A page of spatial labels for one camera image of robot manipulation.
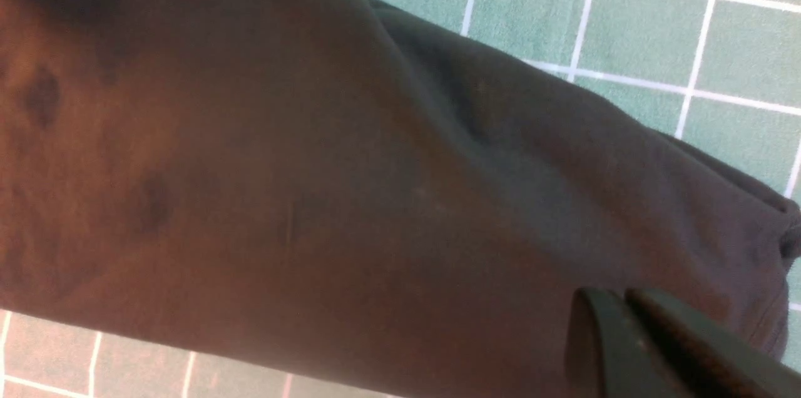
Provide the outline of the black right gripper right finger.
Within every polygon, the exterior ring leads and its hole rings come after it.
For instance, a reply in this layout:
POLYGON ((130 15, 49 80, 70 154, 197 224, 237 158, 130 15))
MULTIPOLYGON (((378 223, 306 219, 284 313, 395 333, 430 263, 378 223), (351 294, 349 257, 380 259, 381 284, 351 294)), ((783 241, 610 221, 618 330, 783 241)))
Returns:
POLYGON ((798 372, 669 293, 631 289, 625 301, 694 396, 799 396, 798 372))

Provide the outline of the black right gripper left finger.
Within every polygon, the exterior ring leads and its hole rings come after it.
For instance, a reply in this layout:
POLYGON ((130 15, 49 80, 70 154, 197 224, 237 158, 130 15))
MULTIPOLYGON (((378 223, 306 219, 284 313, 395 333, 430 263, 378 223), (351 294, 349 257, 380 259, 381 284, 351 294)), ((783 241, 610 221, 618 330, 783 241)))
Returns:
POLYGON ((569 397, 692 397, 617 293, 580 288, 572 298, 564 374, 569 397))

